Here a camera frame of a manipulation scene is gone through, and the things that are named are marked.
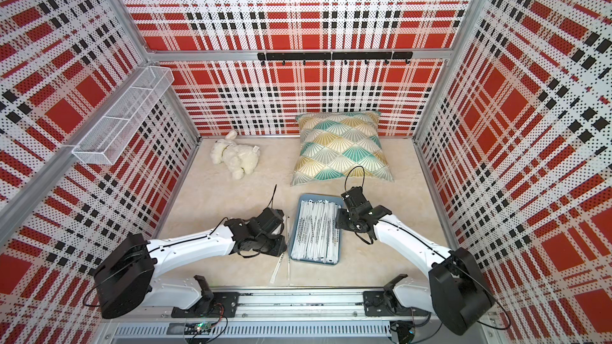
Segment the geometric fan pattern pillow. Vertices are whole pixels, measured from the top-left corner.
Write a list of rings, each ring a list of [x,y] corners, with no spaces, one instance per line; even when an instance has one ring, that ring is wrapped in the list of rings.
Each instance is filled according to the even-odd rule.
[[[303,113],[292,186],[363,175],[393,182],[379,138],[378,111]]]

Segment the blue plastic storage tray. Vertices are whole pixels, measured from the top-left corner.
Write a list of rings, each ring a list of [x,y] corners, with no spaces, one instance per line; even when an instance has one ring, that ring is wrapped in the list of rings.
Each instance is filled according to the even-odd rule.
[[[326,261],[326,251],[328,243],[328,223],[326,218],[326,208],[328,202],[334,202],[338,211],[344,207],[344,202],[341,197],[332,197],[328,195],[320,194],[302,194],[299,198],[298,209],[296,219],[294,221],[293,235],[292,235],[292,248],[290,258],[292,261],[293,243],[296,234],[296,220],[298,219],[301,202],[309,202],[309,216],[308,216],[308,227],[307,227],[307,241],[304,248],[304,256],[297,262],[312,263],[312,264],[323,264],[327,266],[334,266],[339,263],[340,252],[341,252],[341,232],[336,228],[337,236],[337,248],[338,256],[336,264],[329,264]]]

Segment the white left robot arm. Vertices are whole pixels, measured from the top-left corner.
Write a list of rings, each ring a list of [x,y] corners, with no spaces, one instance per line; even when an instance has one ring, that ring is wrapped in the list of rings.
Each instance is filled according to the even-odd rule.
[[[287,250],[282,210],[267,207],[249,220],[225,218],[213,229],[145,240],[129,234],[94,272],[96,308],[117,319],[141,307],[169,307],[174,318],[204,317],[218,299],[204,276],[168,280],[165,274],[212,257],[279,257]]]

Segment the black wall hook rail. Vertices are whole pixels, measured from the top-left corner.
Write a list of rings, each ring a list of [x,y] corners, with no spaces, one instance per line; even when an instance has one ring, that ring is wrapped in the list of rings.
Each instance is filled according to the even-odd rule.
[[[406,52],[310,52],[310,53],[258,53],[259,61],[408,61],[414,57]]]

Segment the green circuit board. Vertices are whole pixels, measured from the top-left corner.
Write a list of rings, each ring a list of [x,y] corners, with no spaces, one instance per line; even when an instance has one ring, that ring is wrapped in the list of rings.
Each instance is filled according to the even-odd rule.
[[[184,326],[184,334],[185,336],[198,336],[198,335],[209,335],[215,325],[210,322],[202,322],[202,323],[186,323]]]

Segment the white plush toy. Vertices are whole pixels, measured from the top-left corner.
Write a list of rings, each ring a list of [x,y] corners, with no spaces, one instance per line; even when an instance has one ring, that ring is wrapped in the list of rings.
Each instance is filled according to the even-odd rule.
[[[217,140],[210,151],[213,164],[224,164],[234,180],[251,175],[258,165],[261,148],[256,145],[236,143],[237,132],[231,130],[223,139]]]

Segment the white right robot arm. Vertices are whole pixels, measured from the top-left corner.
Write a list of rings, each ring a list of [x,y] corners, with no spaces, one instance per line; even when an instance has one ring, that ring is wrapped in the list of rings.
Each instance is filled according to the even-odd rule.
[[[361,186],[341,194],[345,207],[336,227],[366,234],[400,253],[423,273],[428,284],[400,274],[383,287],[382,296],[368,310],[409,315],[413,309],[430,313],[450,332],[463,335],[496,303],[473,255],[464,248],[452,250],[425,238],[406,226],[388,208],[372,206]]]

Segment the white paper straw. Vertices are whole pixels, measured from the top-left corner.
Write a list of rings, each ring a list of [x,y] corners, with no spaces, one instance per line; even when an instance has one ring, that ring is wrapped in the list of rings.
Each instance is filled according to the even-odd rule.
[[[326,218],[328,223],[328,243],[326,251],[326,261],[329,264],[336,264],[338,259],[337,236],[336,236],[336,214],[338,207],[334,202],[328,202],[326,208]]]
[[[275,284],[276,283],[277,275],[278,275],[278,272],[281,269],[281,265],[283,264],[284,259],[285,259],[285,253],[282,253],[279,256],[277,264],[276,264],[276,266],[275,266],[275,268],[274,268],[274,270],[272,272],[272,275],[271,275],[271,277],[269,279],[269,283],[270,284]]]
[[[291,254],[291,248],[292,248],[292,243],[291,243],[291,233],[292,233],[292,222],[290,220],[290,216],[286,215],[285,216],[285,232],[286,232],[286,243],[287,243],[287,251],[286,251],[286,283],[287,286],[290,286],[291,283],[291,258],[290,258],[290,254]]]
[[[293,243],[292,258],[299,261],[304,256],[304,248],[307,241],[307,227],[309,216],[309,202],[302,201],[298,219],[296,220],[296,234]]]

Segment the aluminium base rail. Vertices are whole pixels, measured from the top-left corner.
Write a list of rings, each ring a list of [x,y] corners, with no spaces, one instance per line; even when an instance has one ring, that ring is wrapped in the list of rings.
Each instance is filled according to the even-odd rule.
[[[220,305],[209,315],[174,318],[168,308],[145,307],[105,323],[98,343],[317,342],[374,339],[382,343],[492,343],[495,335],[478,325],[463,335],[445,328],[430,313],[370,311],[381,288],[273,288],[218,290]],[[210,322],[209,335],[185,336],[186,323]]]

